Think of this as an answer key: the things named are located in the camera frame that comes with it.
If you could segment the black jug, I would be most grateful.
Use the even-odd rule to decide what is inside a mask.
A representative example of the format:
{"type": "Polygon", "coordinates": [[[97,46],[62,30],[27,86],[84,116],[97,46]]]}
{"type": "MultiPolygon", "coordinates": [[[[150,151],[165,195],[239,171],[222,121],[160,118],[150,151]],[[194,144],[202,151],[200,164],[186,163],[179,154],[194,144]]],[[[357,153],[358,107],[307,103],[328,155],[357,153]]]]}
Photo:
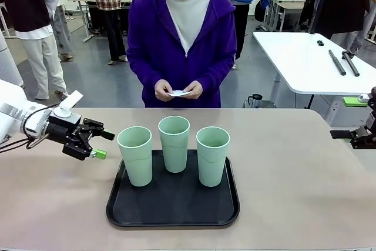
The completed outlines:
{"type": "Polygon", "coordinates": [[[244,105],[247,108],[276,108],[276,105],[273,102],[264,100],[263,96],[260,94],[252,94],[248,96],[244,105]]]}

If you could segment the person in purple hoodie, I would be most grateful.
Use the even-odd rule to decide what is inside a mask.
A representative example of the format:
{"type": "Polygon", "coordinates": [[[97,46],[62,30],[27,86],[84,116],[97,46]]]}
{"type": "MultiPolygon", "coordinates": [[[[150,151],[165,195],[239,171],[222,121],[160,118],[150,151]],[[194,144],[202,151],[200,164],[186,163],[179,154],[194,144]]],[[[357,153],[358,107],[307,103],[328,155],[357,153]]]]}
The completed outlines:
{"type": "MultiPolygon", "coordinates": [[[[132,0],[127,53],[148,56],[173,91],[184,91],[218,55],[236,54],[233,12],[230,0],[132,0]]],[[[180,96],[163,102],[155,88],[143,86],[142,100],[147,108],[221,106],[220,87],[198,99],[180,96]]]]}

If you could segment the person's left forearm purple sleeve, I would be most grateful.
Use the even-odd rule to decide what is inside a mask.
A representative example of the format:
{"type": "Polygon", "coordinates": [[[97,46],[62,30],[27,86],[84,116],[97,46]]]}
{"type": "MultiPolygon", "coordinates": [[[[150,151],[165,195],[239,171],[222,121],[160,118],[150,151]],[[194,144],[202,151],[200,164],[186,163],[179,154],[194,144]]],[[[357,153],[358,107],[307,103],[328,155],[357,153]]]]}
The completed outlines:
{"type": "Polygon", "coordinates": [[[233,67],[234,60],[234,53],[220,54],[214,59],[213,63],[197,79],[203,88],[203,92],[218,90],[222,81],[233,67]]]}

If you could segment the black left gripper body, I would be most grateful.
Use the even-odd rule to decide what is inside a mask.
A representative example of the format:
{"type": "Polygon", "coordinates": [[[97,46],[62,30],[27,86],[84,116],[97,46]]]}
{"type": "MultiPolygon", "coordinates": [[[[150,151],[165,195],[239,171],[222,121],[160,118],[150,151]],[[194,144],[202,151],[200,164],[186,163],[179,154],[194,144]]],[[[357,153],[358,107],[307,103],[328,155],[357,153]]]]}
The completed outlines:
{"type": "Polygon", "coordinates": [[[46,126],[47,139],[63,144],[62,152],[78,160],[85,160],[91,154],[87,136],[81,137],[81,115],[61,118],[49,115],[46,126]]]}

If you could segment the white side table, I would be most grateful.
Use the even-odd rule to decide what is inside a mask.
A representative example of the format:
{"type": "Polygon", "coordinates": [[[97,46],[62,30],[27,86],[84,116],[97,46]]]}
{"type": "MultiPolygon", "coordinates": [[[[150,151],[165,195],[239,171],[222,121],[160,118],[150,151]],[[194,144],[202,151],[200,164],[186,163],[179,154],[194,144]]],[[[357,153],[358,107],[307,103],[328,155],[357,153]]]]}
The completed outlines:
{"type": "Polygon", "coordinates": [[[358,57],[352,61],[360,73],[355,77],[342,59],[343,48],[320,34],[298,32],[254,32],[253,37],[289,90],[300,95],[358,96],[376,86],[376,68],[358,57]],[[318,46],[321,40],[324,45],[318,46]],[[346,71],[341,76],[328,50],[346,71]]]}

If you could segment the person in grey trousers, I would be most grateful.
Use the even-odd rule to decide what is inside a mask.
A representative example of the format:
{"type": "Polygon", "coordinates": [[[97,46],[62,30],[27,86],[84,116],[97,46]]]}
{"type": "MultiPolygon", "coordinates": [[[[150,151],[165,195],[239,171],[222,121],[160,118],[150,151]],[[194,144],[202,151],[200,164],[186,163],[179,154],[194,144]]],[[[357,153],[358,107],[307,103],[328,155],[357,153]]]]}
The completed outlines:
{"type": "Polygon", "coordinates": [[[51,16],[51,25],[58,48],[59,59],[61,62],[71,62],[73,61],[71,33],[68,29],[61,0],[45,0],[45,3],[51,16]]]}

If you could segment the black rod with clamp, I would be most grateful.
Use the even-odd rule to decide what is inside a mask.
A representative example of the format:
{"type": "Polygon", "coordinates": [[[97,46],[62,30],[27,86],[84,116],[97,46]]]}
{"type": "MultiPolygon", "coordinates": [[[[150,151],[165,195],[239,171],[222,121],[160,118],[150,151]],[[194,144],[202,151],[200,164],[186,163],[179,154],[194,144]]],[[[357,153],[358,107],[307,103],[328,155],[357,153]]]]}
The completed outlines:
{"type": "Polygon", "coordinates": [[[342,58],[347,61],[347,63],[349,65],[350,69],[352,70],[354,76],[359,77],[360,73],[359,73],[359,71],[357,70],[357,68],[355,67],[355,65],[352,61],[352,58],[354,56],[355,56],[355,54],[350,52],[350,51],[343,51],[342,52],[342,58]]]}

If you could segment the black plastic tray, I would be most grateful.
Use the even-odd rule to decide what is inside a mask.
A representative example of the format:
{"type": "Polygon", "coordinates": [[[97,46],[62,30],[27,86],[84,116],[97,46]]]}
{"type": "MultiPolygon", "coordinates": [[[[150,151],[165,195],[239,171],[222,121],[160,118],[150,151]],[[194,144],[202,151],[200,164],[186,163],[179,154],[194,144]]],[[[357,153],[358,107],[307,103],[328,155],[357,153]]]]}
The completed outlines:
{"type": "Polygon", "coordinates": [[[215,229],[236,220],[240,201],[229,159],[220,184],[213,188],[199,181],[195,149],[188,151],[180,173],[167,171],[161,150],[152,151],[152,160],[153,179],[142,187],[130,183],[124,163],[120,164],[106,205],[111,224],[125,229],[215,229]]]}

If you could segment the person's left hand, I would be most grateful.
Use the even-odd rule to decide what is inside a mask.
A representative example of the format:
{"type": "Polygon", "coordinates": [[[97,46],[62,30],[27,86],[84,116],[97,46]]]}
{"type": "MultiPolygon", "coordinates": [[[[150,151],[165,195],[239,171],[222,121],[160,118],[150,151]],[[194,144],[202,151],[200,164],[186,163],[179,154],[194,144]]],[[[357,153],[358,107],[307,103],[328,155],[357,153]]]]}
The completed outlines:
{"type": "Polygon", "coordinates": [[[186,94],[183,96],[186,99],[198,99],[203,93],[203,87],[200,82],[193,81],[185,89],[186,94]]]}

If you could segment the background desk with robot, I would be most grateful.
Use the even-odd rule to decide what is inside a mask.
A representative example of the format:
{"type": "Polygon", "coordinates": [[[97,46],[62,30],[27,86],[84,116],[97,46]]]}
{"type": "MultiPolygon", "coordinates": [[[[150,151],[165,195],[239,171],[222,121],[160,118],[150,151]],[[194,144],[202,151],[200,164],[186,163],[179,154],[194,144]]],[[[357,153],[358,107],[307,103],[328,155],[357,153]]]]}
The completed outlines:
{"type": "Polygon", "coordinates": [[[269,32],[297,32],[304,0],[270,0],[265,18],[269,32]]]}

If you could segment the plain black rod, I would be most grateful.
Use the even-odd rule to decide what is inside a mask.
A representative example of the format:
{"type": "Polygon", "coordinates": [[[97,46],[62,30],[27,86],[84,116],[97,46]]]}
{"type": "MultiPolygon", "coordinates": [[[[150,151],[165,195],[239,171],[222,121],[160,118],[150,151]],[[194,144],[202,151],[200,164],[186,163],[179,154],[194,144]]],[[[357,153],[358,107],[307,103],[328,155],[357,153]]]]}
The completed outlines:
{"type": "Polygon", "coordinates": [[[338,58],[334,55],[334,53],[332,52],[332,50],[328,50],[328,53],[335,65],[335,67],[337,68],[337,70],[339,71],[339,74],[341,76],[345,76],[346,75],[346,71],[344,70],[344,68],[342,67],[342,65],[340,64],[338,58]]]}

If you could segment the person in black coat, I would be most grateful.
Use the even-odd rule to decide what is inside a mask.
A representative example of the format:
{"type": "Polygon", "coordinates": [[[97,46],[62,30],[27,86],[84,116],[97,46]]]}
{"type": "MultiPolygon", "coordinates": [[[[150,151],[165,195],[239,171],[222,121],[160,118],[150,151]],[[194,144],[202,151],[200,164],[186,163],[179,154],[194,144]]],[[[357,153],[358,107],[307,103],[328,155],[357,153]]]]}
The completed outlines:
{"type": "Polygon", "coordinates": [[[339,46],[355,52],[370,12],[370,0],[305,0],[299,24],[306,22],[314,33],[335,37],[339,46]]]}

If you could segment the pale green cup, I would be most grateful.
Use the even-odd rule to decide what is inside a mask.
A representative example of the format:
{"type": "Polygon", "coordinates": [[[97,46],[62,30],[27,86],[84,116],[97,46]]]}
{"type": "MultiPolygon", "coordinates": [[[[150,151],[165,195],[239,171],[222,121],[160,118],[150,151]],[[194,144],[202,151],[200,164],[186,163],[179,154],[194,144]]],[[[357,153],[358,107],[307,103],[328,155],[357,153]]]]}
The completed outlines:
{"type": "Polygon", "coordinates": [[[220,127],[208,126],[197,132],[196,143],[199,181],[207,187],[215,187],[222,179],[230,135],[220,127]]]}
{"type": "Polygon", "coordinates": [[[152,133],[148,128],[132,126],[117,136],[125,168],[133,186],[142,187],[152,181],[152,133]]]}
{"type": "Polygon", "coordinates": [[[158,124],[165,168],[171,173],[185,170],[190,122],[181,116],[168,116],[158,124]]]}

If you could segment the person's right hand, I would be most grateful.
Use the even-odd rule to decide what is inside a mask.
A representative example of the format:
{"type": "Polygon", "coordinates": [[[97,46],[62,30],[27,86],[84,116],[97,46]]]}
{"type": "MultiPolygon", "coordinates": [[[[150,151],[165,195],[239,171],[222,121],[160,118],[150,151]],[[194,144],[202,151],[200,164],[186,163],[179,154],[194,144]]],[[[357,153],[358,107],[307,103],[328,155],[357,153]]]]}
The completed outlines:
{"type": "Polygon", "coordinates": [[[172,93],[173,89],[166,80],[161,79],[156,82],[155,96],[158,100],[168,102],[173,99],[173,97],[171,96],[172,93]]]}

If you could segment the person's right forearm purple sleeve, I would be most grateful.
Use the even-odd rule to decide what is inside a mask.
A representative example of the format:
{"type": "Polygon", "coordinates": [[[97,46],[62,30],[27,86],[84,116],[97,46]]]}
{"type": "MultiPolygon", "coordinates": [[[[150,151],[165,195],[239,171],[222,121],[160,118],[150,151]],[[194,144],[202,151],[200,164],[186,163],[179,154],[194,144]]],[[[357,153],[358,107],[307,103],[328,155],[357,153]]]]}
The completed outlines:
{"type": "Polygon", "coordinates": [[[136,74],[144,87],[153,89],[155,84],[162,79],[161,74],[152,66],[148,56],[142,53],[128,52],[127,58],[131,70],[136,74]]]}

